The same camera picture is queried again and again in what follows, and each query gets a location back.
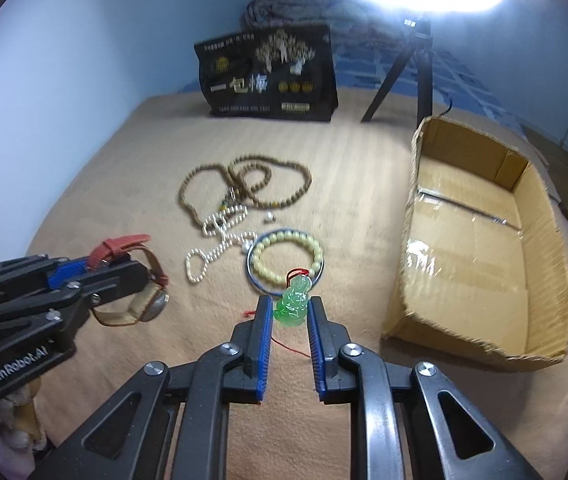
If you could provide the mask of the green jade buddha pendant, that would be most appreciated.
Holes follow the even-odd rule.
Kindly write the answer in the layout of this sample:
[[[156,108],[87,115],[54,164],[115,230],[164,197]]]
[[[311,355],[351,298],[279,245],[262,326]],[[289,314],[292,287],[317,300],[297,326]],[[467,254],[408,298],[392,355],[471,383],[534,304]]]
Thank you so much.
[[[296,327],[305,322],[311,288],[312,280],[308,275],[299,274],[291,278],[275,304],[275,320],[286,327]]]

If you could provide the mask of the black printed gift bag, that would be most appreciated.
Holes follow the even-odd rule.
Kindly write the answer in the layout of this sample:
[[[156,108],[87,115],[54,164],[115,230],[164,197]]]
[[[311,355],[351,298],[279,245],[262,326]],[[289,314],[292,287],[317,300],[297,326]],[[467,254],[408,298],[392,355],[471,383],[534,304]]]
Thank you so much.
[[[200,90],[214,116],[329,122],[338,107],[325,24],[246,30],[194,50]]]

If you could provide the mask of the folded floral quilt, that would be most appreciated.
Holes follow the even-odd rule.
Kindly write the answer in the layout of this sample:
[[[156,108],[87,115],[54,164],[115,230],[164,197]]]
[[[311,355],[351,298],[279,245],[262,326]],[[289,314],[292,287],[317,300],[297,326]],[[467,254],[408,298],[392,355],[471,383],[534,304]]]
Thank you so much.
[[[379,25],[359,0],[251,0],[244,21],[251,29],[326,25],[336,37],[364,36]]]

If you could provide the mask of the cardboard box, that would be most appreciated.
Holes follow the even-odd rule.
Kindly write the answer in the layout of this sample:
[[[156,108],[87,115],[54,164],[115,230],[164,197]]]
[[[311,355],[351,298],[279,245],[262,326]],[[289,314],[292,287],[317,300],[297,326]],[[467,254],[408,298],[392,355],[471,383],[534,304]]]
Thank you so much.
[[[568,353],[568,260],[532,161],[446,118],[411,143],[395,288],[384,334],[499,370]]]

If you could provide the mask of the blue patterned bed sheet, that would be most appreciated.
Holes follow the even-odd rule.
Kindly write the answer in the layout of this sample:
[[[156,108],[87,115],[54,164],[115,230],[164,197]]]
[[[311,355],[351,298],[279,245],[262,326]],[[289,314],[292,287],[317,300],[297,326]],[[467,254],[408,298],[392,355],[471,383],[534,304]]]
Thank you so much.
[[[405,43],[384,36],[355,39],[331,34],[331,50],[338,87],[377,91]],[[200,90],[198,80],[183,91]],[[399,96],[416,96],[416,68],[407,64],[399,80],[390,90]],[[477,79],[469,68],[446,51],[433,53],[433,98],[450,112],[466,110],[488,117],[501,126],[522,133],[513,114],[508,113],[498,99]]]

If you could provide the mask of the black tripod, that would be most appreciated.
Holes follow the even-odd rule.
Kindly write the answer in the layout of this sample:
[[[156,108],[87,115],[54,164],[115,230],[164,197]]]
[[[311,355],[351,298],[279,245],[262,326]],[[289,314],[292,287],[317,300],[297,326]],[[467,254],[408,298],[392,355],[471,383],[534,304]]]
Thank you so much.
[[[418,18],[413,25],[409,25],[409,29],[409,39],[406,40],[404,48],[388,70],[361,122],[370,122],[373,119],[381,103],[410,61],[414,62],[416,68],[416,125],[421,125],[425,118],[433,114],[432,24],[428,18]]]

